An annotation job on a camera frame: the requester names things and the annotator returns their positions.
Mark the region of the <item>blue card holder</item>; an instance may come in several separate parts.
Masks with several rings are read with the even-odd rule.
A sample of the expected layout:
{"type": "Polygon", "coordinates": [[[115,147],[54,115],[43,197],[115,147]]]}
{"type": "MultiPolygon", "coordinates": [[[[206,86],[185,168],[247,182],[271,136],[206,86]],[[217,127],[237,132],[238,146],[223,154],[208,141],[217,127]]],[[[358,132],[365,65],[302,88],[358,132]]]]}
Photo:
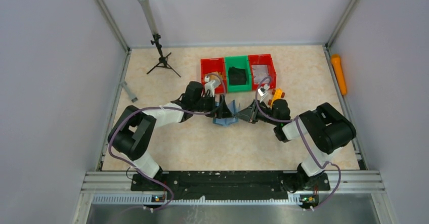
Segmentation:
{"type": "Polygon", "coordinates": [[[240,104],[237,105],[236,100],[232,100],[227,104],[227,108],[229,110],[229,114],[226,116],[223,114],[222,118],[214,118],[212,120],[213,124],[227,127],[238,122],[239,119],[236,114],[240,110],[240,104]]]}

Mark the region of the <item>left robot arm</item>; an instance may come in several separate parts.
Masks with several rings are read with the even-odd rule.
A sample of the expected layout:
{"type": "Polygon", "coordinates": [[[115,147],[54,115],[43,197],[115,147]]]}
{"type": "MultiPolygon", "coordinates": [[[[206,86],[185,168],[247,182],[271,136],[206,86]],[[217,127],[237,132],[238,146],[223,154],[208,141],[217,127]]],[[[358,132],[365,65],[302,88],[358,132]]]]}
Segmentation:
{"type": "Polygon", "coordinates": [[[214,90],[191,81],[179,98],[165,105],[141,109],[127,106],[108,135],[108,152],[146,177],[159,180],[161,167],[148,152],[153,131],[168,124],[185,122],[193,115],[222,119],[232,117],[233,113],[225,103],[224,95],[216,100],[214,90]]]}

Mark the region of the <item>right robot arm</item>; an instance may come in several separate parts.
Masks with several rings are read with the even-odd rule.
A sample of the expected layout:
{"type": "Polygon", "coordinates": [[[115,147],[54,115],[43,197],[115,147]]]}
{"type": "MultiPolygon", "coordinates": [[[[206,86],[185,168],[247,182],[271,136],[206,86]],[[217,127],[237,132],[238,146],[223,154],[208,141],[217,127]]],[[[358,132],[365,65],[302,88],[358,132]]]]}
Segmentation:
{"type": "Polygon", "coordinates": [[[308,110],[291,118],[285,99],[277,99],[268,107],[254,100],[236,116],[249,123],[263,121],[274,125],[276,138],[284,143],[301,139],[309,157],[300,163],[291,181],[303,187],[316,181],[331,162],[333,156],[356,137],[353,124],[330,103],[308,110]]]}

